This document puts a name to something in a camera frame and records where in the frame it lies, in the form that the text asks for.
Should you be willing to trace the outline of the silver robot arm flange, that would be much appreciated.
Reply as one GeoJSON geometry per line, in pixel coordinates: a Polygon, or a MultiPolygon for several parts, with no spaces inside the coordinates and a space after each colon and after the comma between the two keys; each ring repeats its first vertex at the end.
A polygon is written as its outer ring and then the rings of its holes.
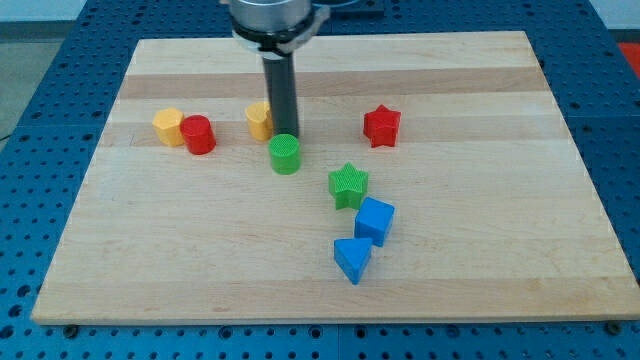
{"type": "Polygon", "coordinates": [[[229,0],[233,37],[263,58],[290,56],[308,43],[331,14],[311,0],[229,0]]]}

